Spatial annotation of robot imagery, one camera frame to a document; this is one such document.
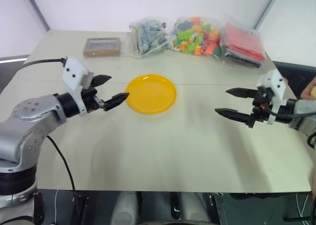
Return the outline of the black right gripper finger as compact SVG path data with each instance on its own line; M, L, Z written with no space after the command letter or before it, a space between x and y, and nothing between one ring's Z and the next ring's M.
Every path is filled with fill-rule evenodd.
M236 87L226 90L226 93L240 98L255 98L258 90Z
M255 119L252 118L249 114L240 113L237 110L232 110L228 108L217 108L215 111L230 120L238 121L246 124L249 128L253 128Z

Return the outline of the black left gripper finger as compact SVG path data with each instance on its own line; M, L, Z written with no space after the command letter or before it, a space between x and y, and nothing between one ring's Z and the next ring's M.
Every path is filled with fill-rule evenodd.
M110 80L112 77L109 75L96 75L92 79L92 87L98 87L100 85L103 85L108 80Z
M129 96L128 92L119 93L113 96L111 99L104 102L103 110L109 111L117 106L119 106L122 102L124 102Z

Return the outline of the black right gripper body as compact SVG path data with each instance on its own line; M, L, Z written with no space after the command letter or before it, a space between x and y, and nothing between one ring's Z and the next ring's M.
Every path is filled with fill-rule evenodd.
M252 102L252 112L255 114L257 121L267 121L267 123L274 123L275 117L270 114L273 96L274 93L271 88L262 86L258 87Z

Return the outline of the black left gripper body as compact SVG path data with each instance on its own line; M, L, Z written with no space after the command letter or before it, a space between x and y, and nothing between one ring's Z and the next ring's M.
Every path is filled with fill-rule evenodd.
M83 89L81 91L81 98L86 107L87 112L92 112L97 109L102 109L104 106L104 101L99 99L97 96L96 87L92 87L92 81L88 89Z

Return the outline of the person's bare hand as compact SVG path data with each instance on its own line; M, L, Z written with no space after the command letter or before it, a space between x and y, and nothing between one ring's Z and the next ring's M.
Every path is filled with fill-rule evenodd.
M303 100L316 100L316 77L314 77L310 83L302 91L300 98Z

